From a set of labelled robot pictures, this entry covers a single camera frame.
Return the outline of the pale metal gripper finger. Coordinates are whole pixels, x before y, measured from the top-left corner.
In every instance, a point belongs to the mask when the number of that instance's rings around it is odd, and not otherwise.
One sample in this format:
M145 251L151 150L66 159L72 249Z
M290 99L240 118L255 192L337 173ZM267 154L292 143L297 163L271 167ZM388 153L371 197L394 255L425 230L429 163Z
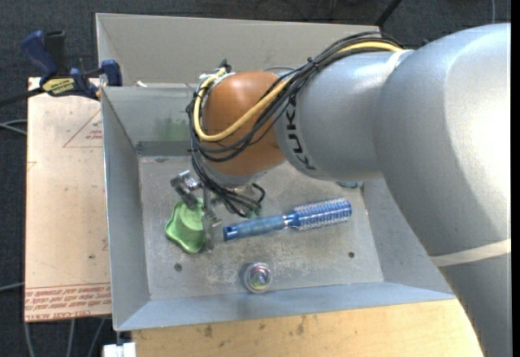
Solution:
M186 170L172 178L170 180L170 185L188 208L197 207L198 198L195 192L201 188L201 185L191 176L189 170Z
M202 212L202 226L205 234L205 250L212 252L215 249L215 229L222 224L215 211L204 207Z

